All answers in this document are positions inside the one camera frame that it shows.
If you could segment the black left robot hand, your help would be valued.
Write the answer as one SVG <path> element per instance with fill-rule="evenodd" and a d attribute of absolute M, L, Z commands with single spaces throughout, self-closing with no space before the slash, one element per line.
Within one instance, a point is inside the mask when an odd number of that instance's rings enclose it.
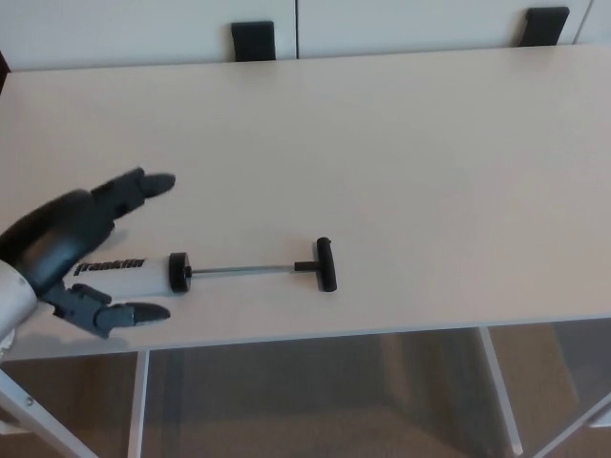
<path fill-rule="evenodd" d="M 1 235 L 1 334 L 7 336 L 40 303 L 54 315 L 106 339 L 120 327 L 170 318 L 165 307 L 149 302 L 113 303 L 91 286 L 67 287 L 64 278 L 115 229 L 117 219 L 149 198 L 170 191 L 176 177 L 136 168 L 88 191 L 72 190 L 17 220 Z"/>

